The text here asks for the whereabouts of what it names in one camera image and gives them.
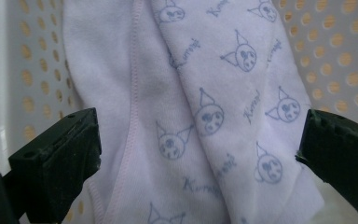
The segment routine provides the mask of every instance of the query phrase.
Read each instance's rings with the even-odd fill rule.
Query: pink seam
[[[132,39],[131,39],[131,116],[130,128],[127,136],[127,143],[124,149],[124,156],[121,163],[117,182],[112,193],[112,199],[106,210],[104,223],[113,223],[113,219],[117,213],[117,206],[122,196],[122,189],[127,179],[128,165],[133,146],[135,142],[135,135],[138,127],[138,56],[137,39],[138,39],[138,24],[141,17],[141,10],[143,7],[143,0],[135,0],[132,13]]]

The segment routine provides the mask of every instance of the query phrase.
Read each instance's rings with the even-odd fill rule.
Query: cartoon character print
[[[269,0],[260,0],[260,5],[256,8],[248,9],[248,11],[255,15],[264,18],[270,22],[275,22],[278,17],[278,12]]]
[[[282,87],[279,87],[279,103],[276,107],[266,112],[267,116],[286,123],[295,121],[301,112],[300,104],[297,100],[291,98]]]
[[[255,167],[255,180],[269,184],[277,184],[282,179],[281,162],[257,144],[258,162]]]
[[[165,8],[158,12],[159,23],[181,21],[185,17],[185,11],[176,6],[173,0],[165,1]]]
[[[150,214],[147,223],[148,224],[182,224],[185,215],[186,213],[182,213],[181,215],[170,217],[170,218],[162,217],[159,214],[158,210],[151,203]]]
[[[235,32],[237,33],[237,49],[225,56],[221,56],[220,59],[238,66],[244,72],[250,72],[255,67],[257,54],[240,32],[238,30],[235,30]]]
[[[158,129],[158,149],[161,155],[171,161],[175,161],[183,156],[186,150],[186,143],[190,136],[193,125],[180,131],[177,134],[167,133],[157,123]]]
[[[203,88],[200,88],[200,106],[195,116],[199,135],[207,136],[216,133],[225,119],[222,107],[217,105]]]

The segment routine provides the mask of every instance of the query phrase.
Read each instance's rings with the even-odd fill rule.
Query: white plastic basket
[[[358,122],[358,0],[272,0],[280,11],[312,107]],[[0,0],[0,172],[7,158],[81,102],[72,86],[62,39],[62,0]],[[328,185],[312,223],[358,223],[358,215]],[[93,223],[86,191],[65,223]]]

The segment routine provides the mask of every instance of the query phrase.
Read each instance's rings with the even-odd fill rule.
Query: cloth
[[[96,223],[305,223],[310,101],[270,1],[65,1],[64,41],[102,166]]]

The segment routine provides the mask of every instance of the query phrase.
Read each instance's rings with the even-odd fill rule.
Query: white towel
[[[309,99],[269,1],[66,1],[68,63],[96,106],[97,223],[305,223]]]

